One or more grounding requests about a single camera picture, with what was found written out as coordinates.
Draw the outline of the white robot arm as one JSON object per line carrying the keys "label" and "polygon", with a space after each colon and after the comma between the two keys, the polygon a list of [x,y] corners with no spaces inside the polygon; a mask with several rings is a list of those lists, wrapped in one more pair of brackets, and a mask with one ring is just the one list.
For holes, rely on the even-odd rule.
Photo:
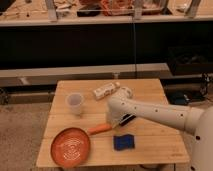
{"label": "white robot arm", "polygon": [[131,114],[191,134],[194,143],[189,171],[213,171],[213,106],[199,109],[137,101],[128,87],[114,93],[107,106],[107,121],[113,127]]}

